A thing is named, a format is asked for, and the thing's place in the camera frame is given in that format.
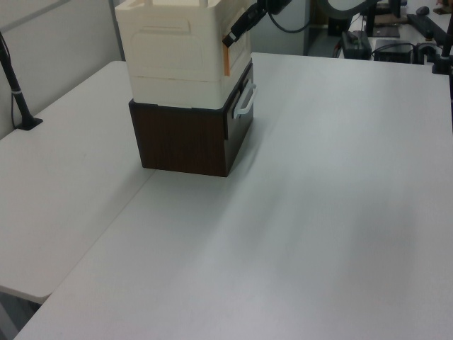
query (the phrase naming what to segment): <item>black cable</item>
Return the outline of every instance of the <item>black cable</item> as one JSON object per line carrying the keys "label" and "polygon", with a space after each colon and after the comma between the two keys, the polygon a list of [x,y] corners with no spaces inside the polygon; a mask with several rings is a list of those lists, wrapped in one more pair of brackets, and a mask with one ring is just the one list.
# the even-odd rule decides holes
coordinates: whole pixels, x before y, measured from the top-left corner
{"label": "black cable", "polygon": [[379,52],[379,51],[382,51],[382,50],[386,50],[386,49],[388,49],[390,47],[396,47],[396,46],[411,46],[412,49],[415,47],[415,45],[411,44],[410,42],[400,42],[400,43],[388,44],[388,45],[381,46],[381,47],[375,49],[373,52],[371,52],[371,54],[374,56],[374,54],[376,52]]}
{"label": "black cable", "polygon": [[359,18],[360,18],[360,16],[357,16],[357,18],[354,19],[354,21],[352,21],[352,22],[349,24],[349,27],[348,27],[347,30],[349,30],[349,29],[351,28],[351,26],[353,25],[353,23],[354,23],[355,21],[359,20]]}
{"label": "black cable", "polygon": [[11,93],[11,122],[13,123],[13,129],[15,130],[16,124],[14,123],[14,95]]}
{"label": "black cable", "polygon": [[290,33],[290,34],[295,34],[295,33],[300,33],[302,32],[303,30],[305,30],[307,27],[309,27],[309,25],[311,24],[311,21],[313,20],[314,18],[314,14],[316,13],[316,2],[313,6],[313,12],[311,12],[311,16],[310,16],[310,19],[308,21],[308,23],[305,24],[304,27],[302,28],[299,28],[297,30],[288,30],[284,27],[282,27],[275,19],[274,19],[274,16],[269,12],[269,0],[265,0],[265,5],[266,5],[266,11],[268,12],[269,14],[269,18],[270,20],[274,23],[275,26],[277,26],[277,28],[279,30],[282,30],[283,32],[285,33]]}

